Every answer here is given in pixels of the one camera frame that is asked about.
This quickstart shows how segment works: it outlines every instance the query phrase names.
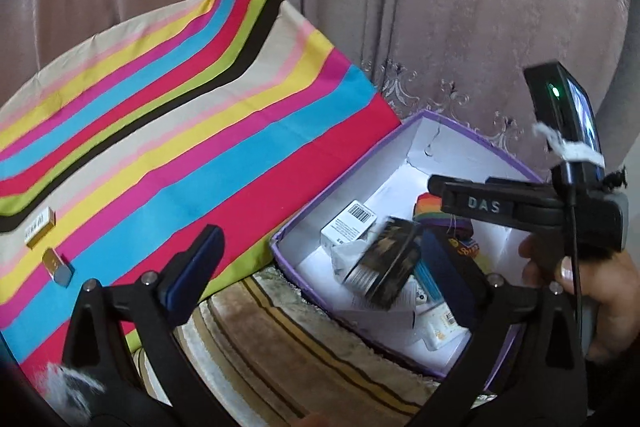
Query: white tape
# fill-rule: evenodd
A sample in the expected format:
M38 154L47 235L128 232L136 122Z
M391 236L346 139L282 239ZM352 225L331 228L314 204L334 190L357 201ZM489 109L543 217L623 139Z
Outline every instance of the white tape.
M604 169L604 156L586 143L569 142L562 138L559 131L551 129L542 122L533 124L533 134L542 134L553 152L566 162L589 162Z

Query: red stripe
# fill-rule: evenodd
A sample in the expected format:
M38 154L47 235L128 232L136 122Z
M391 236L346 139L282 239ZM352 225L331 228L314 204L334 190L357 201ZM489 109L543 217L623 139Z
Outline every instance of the red stripe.
M214 157L235 147L241 141L253 136L269 124L306 107L310 103L332 92L343 79L350 62L335 48L324 62L315 81L305 89L276 103L254 112L247 118L223 129L197 144L187 152L168 163L145 174L142 179L123 194L98 211L86 223L72 232L56 251L68 262L73 261L85 248L111 230L121 220L129 216L150 200L158 190L181 180L200 168ZM8 327L33 297L50 282L49 273L43 265L32 271L20 285L16 293L0 304L0 329Z
M357 161L370 147L398 126L399 121L384 100L376 95L363 110L335 125L306 144L209 214L174 233L162 247L139 263L116 283L135 281L147 270L161 270L177 251L184 251L206 223L225 231L225 255L214 273L218 275L261 237L291 216ZM268 205L273 211L268 212ZM21 367L35 377L47 362L59 362L68 321L38 346Z
M74 137L67 140L27 170L15 175L13 178L0 181L0 197L26 192L45 176L49 170L55 167L57 163L61 162L83 143L92 139L92 137L100 131L106 129L112 123L117 122L120 118L137 110L139 107L142 107L145 103L151 102L172 89L175 89L175 87L184 84L196 74L212 65L226 51L238 33L250 1L251 0L236 0L228 19L218 34L203 49L193 55L193 57L93 121L78 134L74 135Z
M89 87L87 90L84 90L80 96L66 104L65 107L60 109L57 113L53 114L50 118L47 118L47 120L40 122L36 127L22 135L12 144L8 145L4 150L0 151L0 160L9 158L9 156L13 156L18 151L24 149L38 138L47 134L54 127L71 118L88 103L98 98L102 93L111 89L111 87L120 83L123 79L131 76L137 71L140 71L159 57L166 55L172 49L182 44L188 37L191 37L201 31L201 29L209 23L213 14L218 9L219 4L220 0L213 1L213 5L208 12L191 20L189 24L187 24L177 35L160 42L160 44L153 47L145 54L140 55L140 57L135 58L127 64L124 64L117 70L100 79L100 81Z

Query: pink stripe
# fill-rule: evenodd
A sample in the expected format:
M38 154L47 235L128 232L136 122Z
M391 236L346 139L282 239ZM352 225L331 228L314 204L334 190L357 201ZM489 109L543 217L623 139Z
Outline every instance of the pink stripe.
M149 26L146 26L146 27L142 28L138 32L132 32L131 34L127 33L127 36L126 36L125 39L122 39L121 41L116 42L113 46L111 46L111 48L108 48L108 49L104 50L100 54L92 55L85 62L83 62L82 64L79 64L73 70L67 71L62 76L60 76L58 79L52 81L52 83L50 83L49 86L45 87L39 93L37 98L33 99L33 101L31 101L31 100L29 101L29 102L34 102L34 103L25 105L24 107L16 108L15 112L13 114L9 115L6 118L6 120L4 122L2 122L1 126L2 127L11 126L17 120L20 120L20 118L22 118L29 111L31 111L35 107L37 107L37 105L44 98L47 98L53 92L59 90L62 86L67 84L75 76L77 76L78 74L82 73L84 70L88 70L89 68L95 66L98 62L104 60L105 58L109 57L110 55L116 54L120 50L122 50L122 49L126 48L127 46L129 46L132 42L135 42L135 41L137 41L137 40L139 40L139 39L141 39L143 37L146 37L149 34L155 32L156 30L159 30L160 28L162 28L164 26L168 26L172 22L175 22L175 21L181 19L182 17L184 17L185 15L187 15L188 13L193 11L194 9L195 9L194 6L185 8L185 9L179 11L179 12L176 12L173 15L168 16L165 19L159 20L159 21L155 22L152 25L149 25Z
M98 187L101 187L102 185L104 185L108 180L113 178L118 172L126 169L134 161L140 158L140 156L145 155L150 150L160 147L163 143L168 142L175 136L178 136L178 134L181 134L187 129L190 129L191 127L194 127L197 124L207 120L208 118L212 117L216 113L222 112L225 109L231 107L232 105L238 102L241 102L242 100L251 98L255 94L258 94L267 89L270 89L273 86L277 86L278 84L283 83L284 80L289 76L291 71L293 71L293 68L296 67L296 64L302 57L302 54L305 51L306 41L309 38L309 35L311 35L313 31L314 31L314 27L311 25L311 23L308 22L307 20L304 20L304 22L302 23L298 31L298 34L296 35L296 44L291 50L291 52L289 53L289 57L287 57L286 60L282 63L282 65L276 72L275 76L269 83L254 87L253 89L250 89L249 91L244 93L244 95L242 96L233 96L231 97L231 99L226 100L223 103L219 103L218 105L213 105L212 107L208 108L205 112L201 112L195 118L192 118L191 120L188 120L187 122L184 122L181 125L172 128L171 131L166 132L162 136L143 144L139 149L136 150L136 152L130 154L126 158L123 158L110 171L106 172L105 174L103 174L102 176L94 180L90 185L85 187L81 192L78 192L78 194L76 194L73 198L71 198L65 204L60 206L60 208L56 210L56 219L61 219L63 216L65 216L66 213L68 213L72 208L74 208L76 204L78 204L80 201L87 198L89 194L92 194L93 192L95 192L98 189ZM12 257L9 261L7 261L7 263L1 264L0 278L5 277L7 274L12 272L12 270L14 270L14 268L20 262L20 259L22 259L28 253L28 251L29 250L27 247L23 247L20 250L18 255Z
M124 64L117 70L111 72L99 82L89 87L86 91L83 91L78 97L65 105L61 110L52 115L47 120L40 122L36 127L29 130L27 133L20 136L15 142L9 144L5 149L0 151L0 160L4 160L9 156L14 155L18 151L24 149L32 142L41 138L56 126L63 123L63 121L71 118L75 113L85 107L88 103L95 100L102 93L111 89L111 87L128 78L132 74L140 71L145 66L148 66L154 60L166 55L169 51L180 45L188 37L199 32L206 26L207 22L211 19L218 7L220 0L215 0L214 5L208 12L199 15L195 19L191 20L189 24L177 35L174 35L170 39L161 42L155 48L150 49L140 57L134 58L132 61Z
M297 49L292 51L289 58L296 51ZM276 78L279 78L280 74L285 72L285 66L287 66L288 62L289 60L287 59L287 62L283 64L276 74ZM254 112L244 120L223 129L221 132L174 158L174 160L148 172L136 185L105 206L79 229L74 231L56 250L67 261L72 261L85 248L117 225L124 217L129 216L136 208L144 205L158 190L179 181L215 156L264 129L270 123L278 121L330 93L340 83L349 66L349 61L342 54L335 49L332 50L318 77L309 87L263 110ZM47 271L42 265L38 265L18 288L14 296L5 304L0 305L0 328L5 328L11 324L19 312L49 280Z

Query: small metallic object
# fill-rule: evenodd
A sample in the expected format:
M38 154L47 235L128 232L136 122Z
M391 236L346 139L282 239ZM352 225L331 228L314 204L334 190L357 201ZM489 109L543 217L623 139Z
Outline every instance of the small metallic object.
M553 293L553 295L560 295L564 291L560 283L556 281L551 281L549 283L549 289L551 290L551 293Z
M54 283L65 288L69 286L73 271L53 248L47 248L47 250L44 251L42 264L44 264Z
M494 288L498 288L504 284L504 277L499 273L490 273L486 276L486 279Z
M98 285L97 279L87 279L82 283L82 289L86 292L90 292L91 290L95 290Z
M140 280L145 286L149 286L158 280L158 273L153 270L144 272L142 277L140 277Z
M49 232L56 225L56 213L48 206L36 218L24 231L24 243L29 248L36 246L36 243L41 240L44 235Z

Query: blue stripe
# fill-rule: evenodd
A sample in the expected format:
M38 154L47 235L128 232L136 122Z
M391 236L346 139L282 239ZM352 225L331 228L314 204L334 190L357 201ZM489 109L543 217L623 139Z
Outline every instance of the blue stripe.
M207 25L198 33L111 87L46 135L33 141L13 156L0 161L0 179L5 180L28 169L119 103L193 57L218 34L235 1L221 0Z
M16 360L24 361L71 316L82 282L95 277L104 285L113 283L175 232L366 107L374 93L364 74L351 66L333 92L270 124L175 184L160 190L73 260L76 271L68 288L47 283L3 330L2 334ZM264 201L265 205L270 203L273 202Z

